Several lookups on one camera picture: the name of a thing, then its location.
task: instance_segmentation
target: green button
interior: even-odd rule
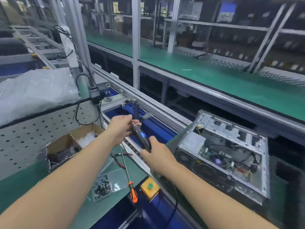
[[[152,183],[149,183],[147,187],[148,187],[148,189],[151,190],[151,189],[153,188],[153,184],[152,184]]]

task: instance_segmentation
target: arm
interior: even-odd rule
[[[145,161],[179,188],[210,229],[277,228],[179,164],[170,150],[155,137],[149,140],[151,154],[146,150],[141,152]]]
[[[6,209],[0,228],[68,228],[112,148],[130,134],[131,119],[114,117],[105,132]]]

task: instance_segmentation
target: hand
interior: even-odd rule
[[[165,144],[158,142],[154,136],[151,136],[149,141],[152,146],[152,151],[149,153],[143,149],[141,151],[142,157],[151,169],[161,174],[162,176],[169,178],[171,168],[178,164],[176,158],[165,146]]]
[[[113,140],[113,146],[117,146],[125,137],[131,134],[132,115],[115,116],[111,119],[109,126],[105,130],[107,135]],[[142,125],[139,120],[132,120],[136,125]]]

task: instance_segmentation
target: screwdriver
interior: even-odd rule
[[[128,187],[129,187],[129,189],[130,189],[130,197],[131,197],[131,199],[132,199],[132,202],[133,202],[133,203],[136,203],[136,202],[138,201],[138,195],[137,195],[137,193],[135,192],[135,190],[134,190],[134,188],[133,188],[133,184],[132,184],[133,182],[130,181],[130,177],[129,177],[129,174],[128,174],[128,170],[127,170],[127,166],[126,166],[126,163],[125,163],[125,159],[124,159],[123,152],[122,152],[122,157],[123,157],[124,165],[125,165],[125,167],[126,167],[127,177],[128,177],[128,181],[129,181]]]
[[[151,153],[152,146],[151,146],[146,134],[141,130],[140,126],[136,125],[133,121],[132,121],[132,131],[133,131],[135,137],[140,142],[140,144],[143,146],[143,149],[146,149],[147,152]]]

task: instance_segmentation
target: person's left hand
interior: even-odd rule
[[[131,135],[132,115],[115,116],[111,119],[105,133],[111,136],[114,146],[122,143],[125,137]],[[132,120],[136,125],[142,125],[139,120]]]

